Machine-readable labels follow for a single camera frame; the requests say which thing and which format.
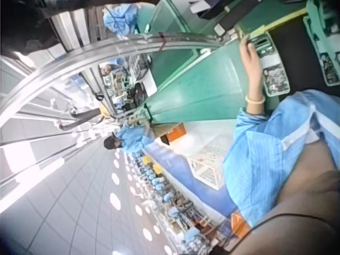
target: green panel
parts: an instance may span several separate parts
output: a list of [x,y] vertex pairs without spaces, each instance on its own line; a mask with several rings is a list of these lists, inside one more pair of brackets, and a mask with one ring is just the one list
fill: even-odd
[[[189,32],[188,27],[182,22],[176,9],[173,9],[166,0],[157,5],[155,16],[152,19],[150,33],[158,32]],[[151,55],[153,65],[151,73],[157,87],[162,86],[167,80],[195,60],[198,56],[194,50],[168,50],[155,52]]]
[[162,87],[146,104],[155,123],[234,119],[247,92],[239,44],[233,41]]
[[181,15],[181,19],[189,27],[190,31],[193,33],[203,33],[205,35],[216,35],[214,31],[215,25],[218,21],[226,15],[226,12],[222,12],[216,18],[211,20],[205,20],[198,17],[198,15],[193,14],[190,11],[190,6],[188,1],[183,0],[171,0],[171,6],[177,9]]
[[245,16],[239,25],[244,33],[251,33],[262,25],[268,25],[306,7],[306,3],[283,4],[280,0],[262,0],[262,3],[255,7]]
[[144,33],[145,27],[150,23],[152,16],[154,15],[156,7],[153,4],[141,4],[141,9],[138,11],[138,21],[137,25],[141,31]]

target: electronic device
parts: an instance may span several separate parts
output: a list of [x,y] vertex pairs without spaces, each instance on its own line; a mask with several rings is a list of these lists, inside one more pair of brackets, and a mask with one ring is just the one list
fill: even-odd
[[327,86],[340,85],[339,17],[324,2],[317,5],[308,1],[307,11],[303,22],[319,58],[325,83]]
[[269,33],[264,33],[250,39],[260,57],[263,69],[263,85],[268,97],[290,92],[286,71],[280,55]]

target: bracelet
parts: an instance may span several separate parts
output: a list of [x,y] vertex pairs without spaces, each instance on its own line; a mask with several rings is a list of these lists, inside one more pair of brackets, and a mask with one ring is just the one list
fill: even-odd
[[245,100],[249,103],[249,104],[253,104],[253,105],[262,105],[265,101],[266,101],[266,98],[263,96],[263,99],[261,99],[260,101],[253,101],[253,100],[250,100],[248,98],[248,96],[245,96]]

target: hand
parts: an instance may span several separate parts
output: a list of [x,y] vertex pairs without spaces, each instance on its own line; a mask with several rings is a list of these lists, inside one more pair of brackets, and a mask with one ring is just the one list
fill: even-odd
[[240,42],[241,59],[249,78],[249,90],[260,89],[262,79],[260,58],[254,44],[248,44],[248,38],[249,36],[247,35]]

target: orange box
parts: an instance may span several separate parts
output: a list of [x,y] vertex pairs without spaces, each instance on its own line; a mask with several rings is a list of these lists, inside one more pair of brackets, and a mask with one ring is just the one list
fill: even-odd
[[168,138],[169,142],[173,142],[176,139],[184,136],[186,134],[186,130],[185,127],[183,125],[183,123],[179,124],[177,127],[175,127],[174,129],[172,129],[171,131],[169,131],[166,134],[166,137]]
[[232,214],[232,230],[235,235],[242,238],[250,231],[250,226],[243,219],[239,211]]

